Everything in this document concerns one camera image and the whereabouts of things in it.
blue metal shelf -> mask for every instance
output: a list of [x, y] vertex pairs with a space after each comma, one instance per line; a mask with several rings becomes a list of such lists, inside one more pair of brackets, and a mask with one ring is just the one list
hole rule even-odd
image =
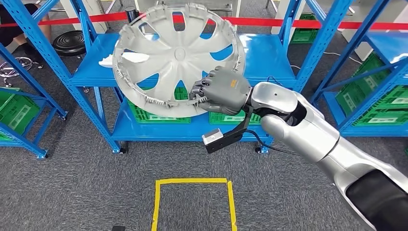
[[[396, 126], [353, 126], [352, 124], [367, 112], [382, 96], [391, 91], [396, 85], [408, 85], [408, 34], [399, 32], [369, 32], [371, 25], [380, 15], [383, 8], [389, 0], [377, 0], [369, 15], [365, 18], [360, 28], [356, 31], [353, 38], [348, 43], [346, 49], [342, 52], [340, 58], [333, 65], [327, 76], [323, 79], [317, 91], [313, 95], [311, 102], [317, 105], [320, 97], [326, 101], [330, 113], [333, 115], [336, 126], [343, 136], [408, 136], [408, 123]], [[366, 41], [385, 62], [391, 73], [385, 78], [378, 87], [367, 98], [357, 106], [354, 111], [345, 116], [341, 107], [335, 99], [336, 92], [327, 90], [333, 89], [340, 84], [352, 81], [342, 81], [329, 86], [330, 81], [336, 76], [342, 65], [348, 59], [362, 41]]]
[[[55, 107], [52, 107], [47, 100], [42, 100], [42, 99], [33, 99], [33, 101], [40, 107], [38, 113], [36, 116], [30, 121], [30, 123], [27, 125], [26, 129], [24, 132], [19, 135], [15, 133], [13, 130], [9, 129], [6, 125], [0, 124], [0, 132], [7, 134], [8, 137], [10, 137], [10, 141], [0, 141], [0, 147], [23, 147], [27, 148], [30, 151], [32, 151], [37, 159], [43, 159], [45, 158], [45, 155], [47, 154], [47, 150], [42, 150], [40, 149], [37, 144], [39, 140], [41, 139], [42, 135], [46, 131], [48, 125], [52, 121], [52, 118], [54, 117], [55, 113], [57, 112], [57, 109]], [[45, 107], [50, 107], [51, 111], [48, 113], [47, 118], [43, 121], [40, 129], [38, 130], [37, 134], [35, 135], [34, 139], [32, 141], [28, 141], [26, 136], [27, 133], [31, 130], [35, 122], [37, 121], [38, 117], [40, 114], [44, 111]]]
[[[119, 34], [99, 34], [93, 42], [78, 70], [71, 78], [75, 86], [117, 87], [111, 68], [98, 64], [102, 58], [112, 54]], [[252, 85], [273, 76], [282, 85], [292, 88], [296, 84], [291, 65], [277, 35], [240, 35], [246, 51], [244, 76]]]
[[[112, 138], [117, 141], [202, 141], [201, 136], [211, 130], [220, 128], [222, 132], [232, 130], [236, 125], [209, 124], [209, 113], [194, 116], [190, 124], [143, 124], [137, 123], [129, 104], [124, 101], [119, 109]], [[267, 139], [260, 125], [250, 125], [248, 129], [258, 133], [261, 139]], [[242, 141], [256, 141], [256, 138], [245, 133]]]
[[[183, 140], [199, 141], [201, 135], [213, 128], [220, 127], [223, 131], [232, 129], [234, 126], [213, 126], [208, 123], [208, 115], [200, 115], [191, 119], [188, 125], [160, 125], [160, 124], [138, 124], [129, 116], [129, 109], [123, 99], [123, 94], [117, 87], [113, 72], [110, 68], [99, 66], [98, 61], [112, 53], [117, 41], [117, 34], [97, 35], [88, 13], [81, 0], [70, 0], [78, 18], [80, 19], [84, 33], [87, 55], [72, 75], [52, 46], [40, 31], [37, 23], [28, 13], [20, 1], [1, 0], [10, 15], [16, 20], [18, 25], [27, 34], [29, 39], [41, 55], [48, 62], [51, 69], [63, 82], [69, 92], [73, 95], [79, 106], [96, 126], [98, 131], [112, 147], [114, 153], [120, 152], [119, 140], [135, 141], [158, 141], [158, 140]], [[44, 13], [54, 5], [57, 0], [48, 0], [46, 5], [35, 13], [35, 18]], [[301, 92], [312, 72], [316, 68], [323, 52], [326, 50], [330, 40], [336, 32], [336, 28], [346, 15], [347, 9], [352, 0], [337, 0], [332, 5], [327, 15], [322, 15], [322, 27], [319, 30], [315, 42], [307, 54], [301, 69], [295, 76], [287, 58], [289, 44], [289, 33], [293, 24], [294, 16], [299, 7], [299, 0], [291, 0], [288, 10], [283, 19], [283, 24], [278, 35], [240, 35], [246, 52], [246, 65], [244, 76], [248, 78], [251, 85], [260, 81], [267, 81], [268, 77], [273, 77], [270, 81], [277, 80], [283, 86]], [[98, 110], [92, 107], [87, 97], [82, 92], [82, 86], [94, 87], [97, 99]], [[116, 125], [111, 132], [104, 118], [103, 103], [100, 96], [99, 87], [112, 87], [121, 102]], [[265, 143], [271, 143], [272, 138], [267, 137], [260, 126], [250, 126]], [[243, 141], [255, 141], [252, 135], [245, 135]]]
[[408, 57], [408, 33], [369, 32], [364, 38], [385, 63]]

yellow tape square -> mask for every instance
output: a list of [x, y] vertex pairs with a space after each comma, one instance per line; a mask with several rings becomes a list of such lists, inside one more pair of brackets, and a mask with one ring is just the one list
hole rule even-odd
[[162, 184], [189, 184], [189, 183], [226, 183], [228, 191], [228, 202], [229, 202], [229, 213], [231, 216], [231, 230], [236, 231], [236, 218], [235, 218], [235, 204], [234, 195], [232, 193], [232, 182], [227, 180], [227, 178], [172, 178], [172, 179], [162, 179], [156, 180], [156, 189], [154, 196], [154, 211], [153, 211], [153, 221], [152, 221], [152, 231], [157, 231], [157, 222], [159, 218], [159, 206], [160, 206], [160, 185]]

green crate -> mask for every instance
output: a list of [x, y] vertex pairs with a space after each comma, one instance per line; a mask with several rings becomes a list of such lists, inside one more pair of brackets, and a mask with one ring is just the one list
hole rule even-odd
[[[312, 13], [303, 13], [300, 15], [300, 20], [316, 20]], [[296, 28], [294, 30], [291, 44], [309, 44], [313, 43], [318, 34], [319, 29]]]
[[408, 86], [395, 86], [388, 94], [384, 95], [374, 105], [375, 109], [408, 108]]
[[[39, 112], [39, 106], [29, 97], [3, 91], [0, 91], [0, 105], [0, 122], [20, 135]], [[9, 140], [7, 136], [0, 134], [0, 141]]]
[[[381, 59], [375, 53], [372, 53], [352, 76], [358, 76], [383, 65], [384, 62], [381, 61]], [[336, 100], [344, 111], [344, 114], [348, 116], [350, 113], [352, 113], [353, 110], [378, 87], [378, 85], [389, 75], [389, 73], [389, 70], [383, 70], [370, 76], [358, 79], [352, 83], [345, 84], [336, 95]]]
[[[174, 97], [176, 100], [186, 100], [189, 98], [186, 88], [178, 87], [174, 91]], [[189, 124], [191, 123], [191, 118], [172, 118], [172, 117], [163, 117], [158, 116], [149, 112], [144, 111], [143, 109], [135, 106], [131, 101], [127, 101], [130, 110], [132, 111], [135, 119], [138, 123], [142, 124], [149, 124], [149, 123], [156, 123], [156, 124]]]
[[374, 109], [363, 114], [353, 126], [402, 125], [408, 121], [408, 109]]
[[344, 114], [348, 116], [366, 98], [363, 89], [355, 82], [347, 84], [337, 95], [336, 100]]
[[[210, 124], [239, 124], [245, 119], [245, 112], [240, 111], [237, 115], [225, 115], [222, 113], [210, 112]], [[260, 124], [261, 117], [252, 114], [249, 124]]]

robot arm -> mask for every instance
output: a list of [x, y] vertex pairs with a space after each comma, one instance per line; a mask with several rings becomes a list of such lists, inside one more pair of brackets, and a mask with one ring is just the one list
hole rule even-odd
[[209, 153], [240, 140], [248, 117], [256, 113], [267, 133], [327, 175], [363, 223], [376, 230], [408, 230], [408, 178], [341, 137], [301, 94], [269, 82], [251, 88], [244, 77], [222, 67], [196, 83], [191, 97], [197, 94], [208, 98], [208, 111], [247, 113], [234, 130], [203, 135]]

red barrier rope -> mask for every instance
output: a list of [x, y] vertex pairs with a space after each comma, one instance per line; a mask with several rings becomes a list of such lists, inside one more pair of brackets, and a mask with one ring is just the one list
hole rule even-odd
[[[230, 21], [233, 25], [238, 26], [281, 26], [282, 19], [272, 19], [272, 18], [249, 18], [249, 17], [223, 17]], [[111, 21], [122, 21], [127, 20], [125, 12], [118, 13], [107, 13], [100, 15], [90, 16], [90, 20], [94, 23], [96, 22], [111, 22]], [[174, 15], [173, 21], [175, 23], [182, 23], [184, 21], [182, 15]], [[65, 24], [75, 24], [79, 23], [78, 18], [66, 18], [66, 19], [56, 19], [40, 22], [39, 25], [65, 25]], [[358, 29], [361, 22], [341, 22], [339, 25], [340, 29]], [[17, 24], [1, 24], [0, 27], [7, 26], [17, 26]], [[316, 28], [319, 29], [321, 24], [319, 21], [314, 20], [295, 20], [293, 22], [293, 27], [297, 28]], [[371, 30], [408, 30], [408, 23], [374, 23]]]

